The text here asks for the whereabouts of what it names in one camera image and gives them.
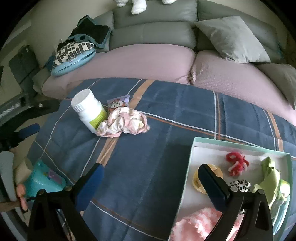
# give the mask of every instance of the cartoon face print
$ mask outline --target cartoon face print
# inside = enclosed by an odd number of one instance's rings
[[[127,106],[127,105],[126,105],[126,103],[124,101],[121,101],[121,100],[117,99],[117,100],[114,100],[111,103],[111,106],[109,107],[108,110],[109,110],[109,112],[112,112],[118,107],[125,107],[125,106]]]

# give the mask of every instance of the throw pillow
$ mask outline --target throw pillow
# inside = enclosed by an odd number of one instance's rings
[[[195,22],[220,55],[238,63],[270,62],[269,56],[240,16]]]
[[[90,42],[82,42],[76,43],[71,42],[62,47],[56,54],[53,62],[53,68],[58,65],[67,62],[71,59],[76,58],[79,54],[83,53],[86,50],[90,50],[94,47],[93,43]]]
[[[296,69],[289,64],[260,64],[257,67],[274,82],[296,110]]]

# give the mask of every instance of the metal screw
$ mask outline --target metal screw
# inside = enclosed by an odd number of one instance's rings
[[[230,190],[233,191],[233,192],[237,192],[238,189],[237,189],[236,186],[231,186],[231,187],[230,187]]]
[[[263,190],[263,189],[259,189],[258,192],[259,192],[260,194],[262,194],[262,195],[264,194],[264,190]]]
[[[72,190],[72,186],[71,186],[71,185],[65,186],[64,190],[65,190],[66,192],[69,192],[69,191]]]
[[[40,189],[39,191],[38,191],[38,195],[42,195],[42,194],[44,194],[44,192],[45,192],[45,190],[44,189]]]

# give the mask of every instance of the blue blanket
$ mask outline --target blue blanket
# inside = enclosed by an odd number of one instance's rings
[[[151,129],[113,139],[97,137],[70,105],[86,88],[102,104],[130,94],[131,105],[147,115]],[[143,79],[85,80],[49,116],[28,157],[33,163],[41,158],[70,184],[94,163],[105,166],[103,182],[83,213],[98,240],[167,240],[194,137],[288,152],[296,171],[296,127],[283,118],[213,91]],[[283,240],[296,221],[296,202],[290,204],[275,240]]]

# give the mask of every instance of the green fabric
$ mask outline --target green fabric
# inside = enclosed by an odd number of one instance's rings
[[[275,169],[275,163],[270,159],[270,157],[265,158],[262,161],[261,165],[264,180],[259,185],[255,184],[252,192],[255,193],[258,189],[263,189],[266,195],[269,209],[271,209],[272,204],[278,196],[280,171]]]
[[[290,183],[286,182],[285,180],[281,179],[279,181],[279,195],[278,199],[280,198],[280,195],[283,194],[284,198],[287,198],[290,195]]]

